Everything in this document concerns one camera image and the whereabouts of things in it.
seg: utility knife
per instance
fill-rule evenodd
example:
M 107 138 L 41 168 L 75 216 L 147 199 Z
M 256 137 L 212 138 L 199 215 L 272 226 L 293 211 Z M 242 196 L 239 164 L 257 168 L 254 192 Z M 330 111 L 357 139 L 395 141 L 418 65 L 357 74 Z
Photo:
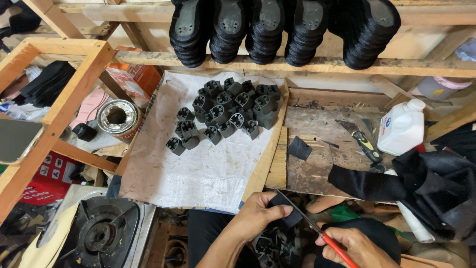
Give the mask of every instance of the utility knife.
M 382 162 L 382 156 L 378 153 L 377 149 L 370 144 L 364 133 L 360 130 L 356 123 L 350 123 L 342 120 L 335 120 L 341 126 L 343 126 L 350 135 L 357 141 L 358 145 L 365 153 L 365 155 L 375 164 Z

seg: scissors blade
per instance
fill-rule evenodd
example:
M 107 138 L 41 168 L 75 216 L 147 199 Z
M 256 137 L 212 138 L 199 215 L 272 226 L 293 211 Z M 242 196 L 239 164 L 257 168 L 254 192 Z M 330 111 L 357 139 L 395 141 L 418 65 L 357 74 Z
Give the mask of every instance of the scissors blade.
M 298 211 L 298 212 L 301 214 L 301 216 L 309 223 L 309 226 L 310 226 L 314 231 L 316 231 L 320 236 L 322 236 L 322 230 L 321 230 L 321 228 L 317 227 L 317 225 L 316 225 L 313 221 L 311 221 L 311 220 L 306 216 L 306 214 L 304 214 L 304 213 L 297 207 L 297 205 L 295 205 L 293 202 L 291 202 L 291 200 L 289 200 L 289 198 L 288 198 L 286 195 L 284 195 L 284 194 L 283 194 L 281 191 L 279 191 L 279 190 L 276 190 L 276 191 L 278 191 L 278 193 L 280 193 L 280 194 L 286 199 L 286 201 L 288 201 L 288 202 L 294 207 L 294 209 L 295 209 L 296 211 Z

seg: hand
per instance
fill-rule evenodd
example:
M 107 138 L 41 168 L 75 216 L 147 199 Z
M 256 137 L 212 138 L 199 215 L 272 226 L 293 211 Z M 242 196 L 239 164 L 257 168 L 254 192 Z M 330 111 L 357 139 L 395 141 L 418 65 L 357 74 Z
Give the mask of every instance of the hand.
M 249 242 L 270 222 L 289 216 L 293 211 L 292 206 L 279 205 L 266 208 L 276 194 L 275 192 L 253 193 L 222 233 L 240 241 Z
M 342 229 L 330 227 L 326 229 L 325 232 L 329 237 L 347 248 L 347 255 L 359 265 L 360 268 L 400 268 L 385 251 L 377 247 L 377 245 L 357 228 Z M 319 237 L 316 240 L 316 244 L 323 246 L 326 243 Z M 349 268 L 330 246 L 324 248 L 322 256 Z

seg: leg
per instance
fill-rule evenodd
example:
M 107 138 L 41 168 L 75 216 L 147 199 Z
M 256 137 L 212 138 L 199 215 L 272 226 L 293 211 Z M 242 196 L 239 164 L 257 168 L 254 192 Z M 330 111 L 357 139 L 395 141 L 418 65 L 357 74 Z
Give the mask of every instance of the leg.
M 187 218 L 188 267 L 195 268 L 213 241 L 233 219 L 233 215 L 191 209 Z M 245 246 L 238 256 L 236 268 L 259 268 L 253 252 Z
M 383 249 L 396 263 L 400 264 L 400 245 L 397 237 L 385 224 L 370 218 L 358 218 L 349 221 L 343 221 L 332 224 L 324 224 L 323 230 L 329 227 L 338 228 L 357 228 L 375 243 L 379 248 Z M 324 246 L 317 247 L 316 260 L 314 268 L 343 268 L 344 266 L 330 261 L 322 256 Z

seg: metal blade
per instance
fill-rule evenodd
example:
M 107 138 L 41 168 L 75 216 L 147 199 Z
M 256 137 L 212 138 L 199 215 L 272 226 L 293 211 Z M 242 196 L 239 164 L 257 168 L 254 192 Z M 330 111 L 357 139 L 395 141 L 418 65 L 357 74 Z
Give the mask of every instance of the metal blade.
M 347 131 L 349 131 L 350 134 L 354 133 L 355 131 L 360 131 L 360 128 L 356 123 L 346 122 L 337 119 L 335 119 L 334 121 L 343 126 Z
M 309 226 L 314 230 L 316 231 L 318 234 L 322 235 L 322 230 L 321 228 L 317 227 L 317 225 L 312 222 L 307 216 L 306 214 L 304 214 L 298 207 L 297 205 L 295 205 L 293 202 L 291 202 L 291 200 L 289 200 L 289 198 L 287 196 L 285 196 L 281 191 L 279 190 L 276 190 L 278 193 L 280 193 L 289 203 L 291 203 L 291 205 L 294 207 L 295 210 L 297 210 L 301 216 L 309 223 Z

